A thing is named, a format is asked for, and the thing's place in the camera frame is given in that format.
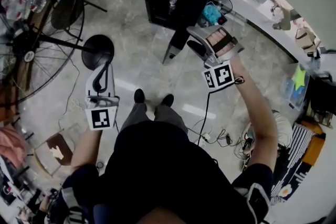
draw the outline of gray pants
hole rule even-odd
[[[124,129],[130,125],[134,125],[143,121],[150,121],[146,115],[147,106],[145,103],[136,103],[125,120],[121,129]],[[160,104],[155,109],[154,121],[161,121],[173,124],[182,129],[186,134],[188,133],[187,127],[184,125],[182,118],[169,106]]]

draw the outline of black shirt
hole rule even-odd
[[[259,183],[269,196],[271,178],[270,168],[257,164],[233,185],[249,188]],[[237,219],[254,223],[246,198],[233,185],[181,129],[153,121],[122,130],[104,175],[98,177],[95,167],[86,165],[64,183],[73,187],[90,222],[136,223],[161,206],[186,223],[235,223]]]

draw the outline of tile floor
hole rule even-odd
[[[114,42],[112,65],[115,90],[121,98],[117,115],[119,127],[131,111],[135,89],[142,88],[147,99],[154,104],[167,93],[173,93],[173,109],[182,116],[187,127],[199,131],[199,120],[203,115],[199,111],[205,109],[208,90],[201,76],[203,63],[196,54],[185,46],[172,63],[162,65],[174,31],[149,23],[144,0],[91,1],[105,7],[108,12],[86,6],[82,39],[85,41],[92,35],[105,34]],[[288,109],[279,93],[282,76],[285,74],[283,68],[291,63],[291,59],[272,41],[247,24],[242,26],[229,20],[225,27],[245,47],[240,57],[261,92],[268,98],[272,109],[281,111],[293,122],[297,114]],[[70,61],[50,84],[20,105],[22,126],[25,130],[35,132],[30,140],[32,146],[41,144],[58,132],[59,123],[69,133],[69,146],[73,148],[80,134],[87,128],[82,108],[85,105],[85,84],[91,71],[83,65],[79,51],[75,51],[72,60],[80,70],[80,75],[69,101],[68,112],[63,117],[68,95],[77,77],[77,71]],[[187,112],[186,108],[192,108],[196,114]],[[213,139],[225,128],[235,142],[249,121],[244,102],[234,86],[212,94],[208,111],[212,119],[207,119],[204,131]],[[197,140],[197,135],[192,132],[189,136],[191,141]],[[99,159],[103,162],[111,155],[116,137],[115,129],[104,131],[99,149]],[[234,147],[221,148],[213,144],[204,148],[218,160],[220,168],[230,181],[239,175],[241,160],[235,156]],[[46,148],[41,146],[37,154],[47,170],[54,172],[57,163]],[[28,172],[29,177],[42,188],[51,185],[57,187],[69,172],[66,167],[62,167],[51,179],[41,172],[32,159],[28,162],[32,167]]]

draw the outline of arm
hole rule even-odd
[[[225,35],[225,32],[222,30],[217,31],[208,37],[208,41],[211,45],[215,45]],[[230,45],[225,46],[217,53],[217,56],[223,55],[231,48]],[[248,166],[260,163],[267,165],[273,171],[277,159],[278,131],[272,111],[258,87],[243,67],[239,56],[236,55],[230,62],[235,78],[241,76],[245,80],[244,83],[237,85],[237,88],[245,101],[256,136],[255,148]]]
[[[72,156],[72,172],[85,164],[96,165],[101,134],[102,131],[85,131]]]

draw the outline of bottle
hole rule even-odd
[[[169,15],[175,10],[177,0],[169,0]]]

